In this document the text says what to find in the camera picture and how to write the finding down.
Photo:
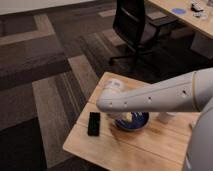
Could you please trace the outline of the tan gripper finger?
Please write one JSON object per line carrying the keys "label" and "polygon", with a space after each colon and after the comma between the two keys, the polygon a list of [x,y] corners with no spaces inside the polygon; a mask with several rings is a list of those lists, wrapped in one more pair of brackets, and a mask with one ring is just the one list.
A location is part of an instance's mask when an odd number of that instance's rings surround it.
{"label": "tan gripper finger", "polygon": [[127,121],[127,122],[131,122],[132,118],[133,118],[133,116],[132,116],[131,112],[125,113],[124,116],[123,116],[123,120]]}

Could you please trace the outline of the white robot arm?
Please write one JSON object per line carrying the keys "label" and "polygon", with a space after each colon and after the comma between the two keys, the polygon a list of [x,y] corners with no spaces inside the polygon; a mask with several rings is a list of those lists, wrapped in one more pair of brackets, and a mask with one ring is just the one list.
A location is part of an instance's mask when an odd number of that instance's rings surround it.
{"label": "white robot arm", "polygon": [[132,90],[109,79],[97,99],[99,110],[113,118],[124,112],[199,112],[182,171],[213,171],[213,67],[192,71]]}

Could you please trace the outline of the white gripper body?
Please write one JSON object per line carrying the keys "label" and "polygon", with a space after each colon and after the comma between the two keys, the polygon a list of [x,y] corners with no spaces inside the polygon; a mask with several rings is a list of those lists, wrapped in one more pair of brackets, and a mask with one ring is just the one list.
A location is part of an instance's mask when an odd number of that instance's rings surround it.
{"label": "white gripper body", "polygon": [[120,93],[125,89],[125,85],[121,80],[109,79],[103,88],[104,94]]}

